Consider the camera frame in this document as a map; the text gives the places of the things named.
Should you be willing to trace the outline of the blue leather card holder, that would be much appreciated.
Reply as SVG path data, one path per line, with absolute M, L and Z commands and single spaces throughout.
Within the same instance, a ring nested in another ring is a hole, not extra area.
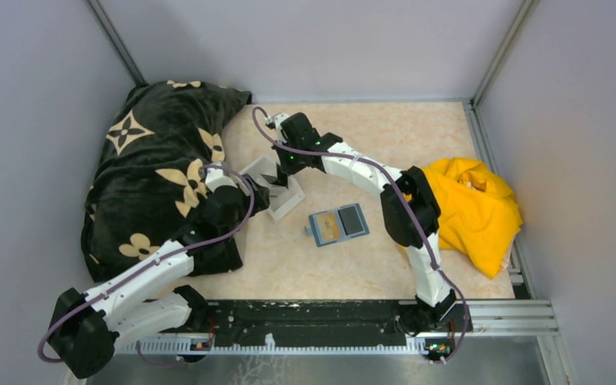
M 366 236 L 370 229 L 361 205 L 355 203 L 310 214 L 304 232 L 314 239 L 317 247 L 324 247 Z

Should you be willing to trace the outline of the gold striped credit card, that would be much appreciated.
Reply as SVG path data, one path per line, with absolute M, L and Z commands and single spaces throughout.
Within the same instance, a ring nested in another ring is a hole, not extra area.
M 315 214 L 313 219 L 321 242 L 336 241 L 342 237 L 340 224 L 334 211 Z

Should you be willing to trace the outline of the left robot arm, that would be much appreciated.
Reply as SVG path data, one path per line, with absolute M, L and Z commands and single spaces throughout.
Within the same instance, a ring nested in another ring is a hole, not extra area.
M 196 215 L 150 257 L 102 285 L 80 293 L 63 292 L 37 353 L 50 362 L 49 345 L 78 378 L 93 376 L 121 347 L 162 330 L 202 330 L 209 320 L 208 303 L 191 286 L 179 286 L 167 297 L 153 294 L 186 276 L 224 274 L 243 266 L 234 240 L 253 215 L 268 209 L 270 190 L 244 175 L 227 179 L 200 204 Z

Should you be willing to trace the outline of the white plastic card tray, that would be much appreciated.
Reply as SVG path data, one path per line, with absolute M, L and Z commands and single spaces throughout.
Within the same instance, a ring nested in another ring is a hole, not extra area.
M 241 174 L 252 182 L 254 192 L 260 194 L 260 207 L 266 210 L 274 221 L 280 221 L 304 200 L 305 193 L 297 180 L 288 174 L 288 188 L 266 182 L 261 173 L 268 172 L 275 163 L 278 164 L 268 156 L 260 156 L 243 168 Z

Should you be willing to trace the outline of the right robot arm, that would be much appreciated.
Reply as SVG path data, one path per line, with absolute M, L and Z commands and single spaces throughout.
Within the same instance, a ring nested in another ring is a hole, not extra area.
M 273 148 L 285 174 L 315 168 L 379 198 L 385 230 L 406 252 L 412 267 L 417 316 L 427 329 L 441 330 L 451 319 L 456 291 L 442 271 L 441 210 L 424 172 L 416 166 L 387 166 L 340 136 L 321 135 L 302 112 L 267 117 L 265 125 L 277 134 Z

